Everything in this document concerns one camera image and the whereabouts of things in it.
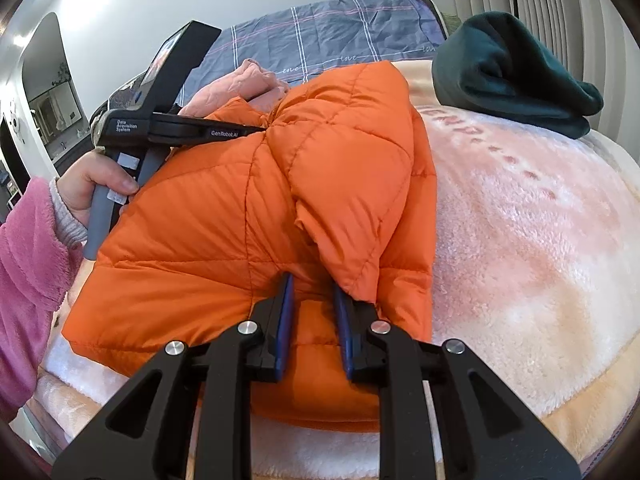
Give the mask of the pink fleece sleeve forearm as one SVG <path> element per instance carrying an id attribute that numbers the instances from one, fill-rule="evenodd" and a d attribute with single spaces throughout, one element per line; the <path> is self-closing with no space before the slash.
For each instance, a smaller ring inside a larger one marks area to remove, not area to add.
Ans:
<path id="1" fill-rule="evenodd" d="M 35 178 L 1 226 L 1 419 L 36 388 L 52 318 L 73 284 L 87 229 L 53 181 Z"/>

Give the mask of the person's left hand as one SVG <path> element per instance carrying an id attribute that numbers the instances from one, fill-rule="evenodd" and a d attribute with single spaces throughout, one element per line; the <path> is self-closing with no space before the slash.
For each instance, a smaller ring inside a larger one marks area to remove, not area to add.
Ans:
<path id="1" fill-rule="evenodd" d="M 139 185 L 117 162 L 92 151 L 82 155 L 56 182 L 58 194 L 72 216 L 88 226 L 93 191 L 98 185 L 125 197 L 138 192 Z"/>

